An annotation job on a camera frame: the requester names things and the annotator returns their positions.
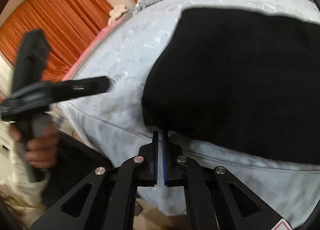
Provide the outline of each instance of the black fabric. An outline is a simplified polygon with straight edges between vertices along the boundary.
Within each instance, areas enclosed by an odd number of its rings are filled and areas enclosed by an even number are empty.
[[[146,125],[279,161],[320,164],[320,26],[188,9],[142,97]]]
[[[112,169],[109,159],[75,138],[59,132],[58,162],[50,170],[51,177],[42,192],[43,203],[49,209],[97,167]]]
[[[22,230],[2,200],[0,200],[0,229]]]

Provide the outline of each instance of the bed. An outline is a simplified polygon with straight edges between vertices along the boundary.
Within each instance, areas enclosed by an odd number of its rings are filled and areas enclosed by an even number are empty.
[[[181,11],[189,7],[240,8],[320,23],[312,0],[139,0],[134,15],[108,35],[77,71],[78,78],[109,76],[113,81],[110,92],[59,105],[79,136],[104,153],[114,166],[151,142],[154,128],[147,128],[142,117],[144,83]],[[175,132],[170,140],[202,166],[225,166],[293,228],[308,218],[320,199],[320,166],[267,160]],[[162,175],[159,166],[158,185],[139,188],[139,195],[167,216],[186,213],[183,188],[166,188]]]

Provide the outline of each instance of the human hand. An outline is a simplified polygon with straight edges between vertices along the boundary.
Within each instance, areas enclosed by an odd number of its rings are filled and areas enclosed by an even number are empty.
[[[28,141],[26,159],[30,165],[38,169],[50,169],[57,163],[58,128],[51,123],[44,130],[43,137]],[[9,126],[9,136],[16,142],[20,141],[21,133],[14,124]]]

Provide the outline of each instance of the black handheld tool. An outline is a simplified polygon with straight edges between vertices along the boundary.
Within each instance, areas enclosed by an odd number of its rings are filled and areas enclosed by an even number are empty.
[[[13,121],[22,135],[20,147],[23,155],[29,140],[42,136],[51,122],[46,114],[50,104],[78,97],[106,92],[110,81],[106,76],[61,83],[40,81],[46,66],[50,46],[41,30],[23,36],[19,48],[12,82],[12,93],[1,104],[3,121]],[[34,168],[25,160],[29,181],[39,182],[44,171]]]

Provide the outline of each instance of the warning sticker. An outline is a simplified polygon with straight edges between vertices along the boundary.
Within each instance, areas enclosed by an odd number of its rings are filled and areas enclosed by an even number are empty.
[[[278,224],[271,230],[292,230],[291,226],[288,224],[287,221],[281,219]]]

